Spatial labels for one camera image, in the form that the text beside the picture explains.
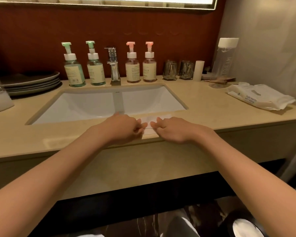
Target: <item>forearm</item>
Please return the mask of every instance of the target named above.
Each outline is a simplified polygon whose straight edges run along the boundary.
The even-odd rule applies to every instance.
[[[296,237],[296,191],[218,135],[198,136],[218,170],[271,237]]]
[[[0,190],[0,237],[27,236],[91,161],[91,156],[107,144],[106,138],[94,135],[98,127],[91,128]]]

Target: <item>plate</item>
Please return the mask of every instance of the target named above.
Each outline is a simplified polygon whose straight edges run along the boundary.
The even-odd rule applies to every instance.
[[[19,87],[19,86],[28,86],[39,83],[44,83],[51,81],[59,76],[59,72],[36,72],[28,73],[27,75],[17,74],[5,76],[0,79],[4,87]]]
[[[37,88],[41,88],[41,87],[46,87],[46,86],[56,84],[59,82],[60,82],[60,79],[58,77],[56,77],[56,79],[53,79],[51,81],[47,81],[44,83],[40,83],[40,84],[20,86],[20,87],[5,87],[5,89],[7,92],[27,91],[27,90],[33,90],[33,89],[37,89]]]
[[[54,87],[57,87],[58,85],[61,86],[62,82],[52,84],[52,85],[50,85],[48,87],[42,87],[42,88],[37,88],[37,89],[33,89],[33,90],[8,92],[8,94],[9,94],[9,96],[23,96],[23,95],[36,94],[36,93],[40,93],[40,92],[43,92],[43,91],[53,89]]]

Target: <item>mirror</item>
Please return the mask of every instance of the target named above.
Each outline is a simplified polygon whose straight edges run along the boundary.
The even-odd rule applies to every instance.
[[[41,3],[98,7],[215,10],[217,0],[0,0],[0,3]]]

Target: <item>red wall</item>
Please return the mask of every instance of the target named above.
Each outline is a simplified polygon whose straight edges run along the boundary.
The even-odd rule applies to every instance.
[[[10,73],[55,70],[64,79],[65,48],[61,42],[71,42],[72,52],[87,77],[87,40],[95,41],[107,77],[111,74],[104,47],[117,48],[120,74],[125,76],[127,41],[136,42],[140,62],[145,56],[145,42],[154,42],[157,74],[162,74],[167,59],[204,60],[208,66],[215,51],[225,1],[218,0],[217,9],[208,14],[1,5],[0,69]]]

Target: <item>pump bottle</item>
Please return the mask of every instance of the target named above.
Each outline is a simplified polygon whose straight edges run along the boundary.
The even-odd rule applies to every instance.
[[[94,41],[86,41],[86,44],[89,46],[88,58],[87,62],[89,77],[91,80],[91,85],[100,86],[105,84],[105,75],[103,64],[99,61],[99,55],[95,52],[94,49]]]
[[[155,53],[151,51],[153,42],[146,42],[148,51],[145,52],[143,62],[143,79],[145,82],[154,82],[157,80],[157,62],[154,59]]]
[[[62,42],[66,48],[67,54],[65,56],[65,71],[71,87],[83,87],[86,85],[85,76],[83,75],[82,66],[77,61],[76,54],[71,53],[71,42]]]
[[[137,60],[137,53],[134,52],[135,42],[127,42],[126,45],[129,46],[129,52],[127,52],[126,61],[126,78],[129,83],[140,82],[140,72],[139,72],[139,61]]]

